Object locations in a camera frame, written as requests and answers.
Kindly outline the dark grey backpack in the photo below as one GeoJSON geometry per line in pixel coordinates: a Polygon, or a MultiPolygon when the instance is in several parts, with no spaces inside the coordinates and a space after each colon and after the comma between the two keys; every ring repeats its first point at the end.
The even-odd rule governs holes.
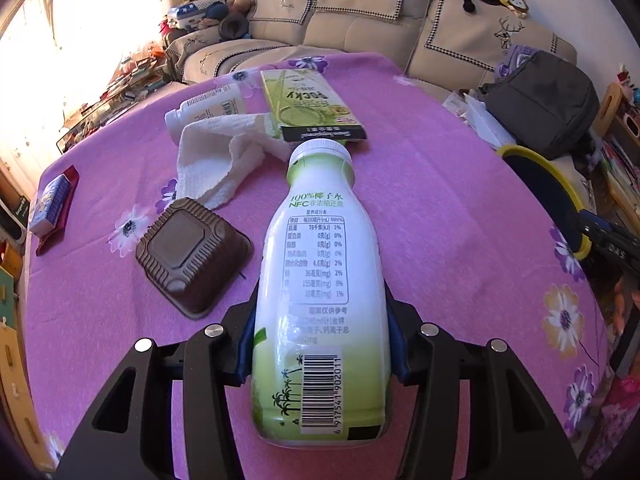
{"type": "Polygon", "coordinates": [[[582,70],[550,52],[510,47],[495,80],[477,95],[519,144],[545,158],[583,159],[594,152],[596,89],[582,70]]]}

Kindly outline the brown plastic tray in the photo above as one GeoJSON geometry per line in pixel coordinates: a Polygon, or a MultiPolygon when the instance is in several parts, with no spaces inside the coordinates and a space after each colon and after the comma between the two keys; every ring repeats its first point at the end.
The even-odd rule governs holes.
{"type": "Polygon", "coordinates": [[[171,203],[136,247],[145,276],[192,320],[213,310],[252,253],[245,234],[192,198],[171,203]]]}

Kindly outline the yellow plush toy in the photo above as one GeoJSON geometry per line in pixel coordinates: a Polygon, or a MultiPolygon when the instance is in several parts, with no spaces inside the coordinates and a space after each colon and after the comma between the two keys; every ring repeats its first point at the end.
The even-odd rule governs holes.
{"type": "Polygon", "coordinates": [[[499,0],[500,3],[506,8],[510,9],[513,13],[526,18],[528,15],[529,7],[525,0],[499,0]]]}

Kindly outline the white plastic bottle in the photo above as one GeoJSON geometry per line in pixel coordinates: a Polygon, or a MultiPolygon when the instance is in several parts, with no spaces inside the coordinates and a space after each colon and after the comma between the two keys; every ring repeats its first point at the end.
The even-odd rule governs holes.
{"type": "Polygon", "coordinates": [[[245,114],[246,106],[238,84],[224,84],[183,101],[165,114],[165,125],[171,141],[180,143],[183,129],[192,122],[207,118],[245,114]]]}

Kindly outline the blue tissue pack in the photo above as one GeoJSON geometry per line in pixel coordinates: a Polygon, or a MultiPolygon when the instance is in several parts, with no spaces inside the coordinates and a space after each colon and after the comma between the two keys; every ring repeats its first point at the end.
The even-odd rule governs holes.
{"type": "Polygon", "coordinates": [[[32,207],[28,225],[32,234],[43,237],[55,229],[69,192],[70,180],[65,174],[59,174],[44,187],[32,207]]]}

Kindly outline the green Pocky box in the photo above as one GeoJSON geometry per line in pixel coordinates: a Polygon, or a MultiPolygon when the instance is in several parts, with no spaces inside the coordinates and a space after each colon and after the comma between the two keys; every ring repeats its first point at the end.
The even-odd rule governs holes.
{"type": "Polygon", "coordinates": [[[352,110],[315,70],[263,70],[262,88],[274,128],[285,142],[367,139],[352,110]]]}

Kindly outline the beige sectional sofa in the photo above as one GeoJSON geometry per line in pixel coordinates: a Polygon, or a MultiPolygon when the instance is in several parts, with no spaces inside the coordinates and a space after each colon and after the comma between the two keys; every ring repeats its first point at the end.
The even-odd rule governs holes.
{"type": "Polygon", "coordinates": [[[371,52],[392,61],[432,96],[495,79],[510,47],[529,46],[575,63],[575,48],[503,6],[463,0],[252,0],[248,35],[221,40],[209,27],[173,41],[169,67],[197,84],[249,68],[291,61],[314,64],[337,52],[371,52]]]}

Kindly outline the white paper towel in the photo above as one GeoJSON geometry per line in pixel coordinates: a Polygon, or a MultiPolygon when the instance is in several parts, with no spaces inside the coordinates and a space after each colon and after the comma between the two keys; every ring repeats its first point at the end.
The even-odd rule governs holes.
{"type": "Polygon", "coordinates": [[[177,155],[177,198],[209,209],[232,200],[245,178],[271,155],[286,162],[292,146],[268,114],[224,115],[182,129],[177,155]]]}

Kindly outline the green white juice bottle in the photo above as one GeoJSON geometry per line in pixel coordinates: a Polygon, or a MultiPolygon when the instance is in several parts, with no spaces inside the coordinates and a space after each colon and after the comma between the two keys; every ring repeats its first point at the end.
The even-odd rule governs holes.
{"type": "Polygon", "coordinates": [[[390,414],[390,335],[378,239],[352,156],[306,141],[288,163],[257,284],[252,409],[276,445],[377,439],[390,414]]]}

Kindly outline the sheer window curtain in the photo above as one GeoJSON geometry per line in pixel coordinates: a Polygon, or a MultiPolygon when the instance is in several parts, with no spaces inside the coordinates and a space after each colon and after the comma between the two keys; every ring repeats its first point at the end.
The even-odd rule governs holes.
{"type": "Polygon", "coordinates": [[[182,0],[25,0],[1,38],[1,158],[35,177],[58,156],[66,117],[116,66],[160,36],[182,0]]]}

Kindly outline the white papers on sofa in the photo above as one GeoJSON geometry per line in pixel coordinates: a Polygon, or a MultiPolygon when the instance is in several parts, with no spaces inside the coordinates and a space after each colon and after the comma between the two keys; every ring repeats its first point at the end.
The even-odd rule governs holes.
{"type": "Polygon", "coordinates": [[[495,151],[516,143],[514,136],[488,112],[485,103],[475,96],[469,93],[451,92],[442,102],[442,106],[463,120],[495,151]]]}

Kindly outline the wooden side shelf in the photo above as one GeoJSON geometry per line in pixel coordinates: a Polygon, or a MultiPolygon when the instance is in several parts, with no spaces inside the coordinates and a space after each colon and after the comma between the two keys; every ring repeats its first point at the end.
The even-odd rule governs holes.
{"type": "Polygon", "coordinates": [[[606,88],[592,130],[602,141],[608,214],[639,235],[639,107],[618,82],[606,88]]]}

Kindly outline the yellow rimmed trash bin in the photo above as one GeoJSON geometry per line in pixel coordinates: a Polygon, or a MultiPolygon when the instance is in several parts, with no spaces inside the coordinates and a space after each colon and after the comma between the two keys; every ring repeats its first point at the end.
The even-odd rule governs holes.
{"type": "Polygon", "coordinates": [[[585,259],[591,242],[580,230],[578,217],[586,205],[570,181],[548,159],[524,146],[505,145],[498,149],[497,155],[544,207],[564,236],[570,254],[577,260],[585,259]]]}

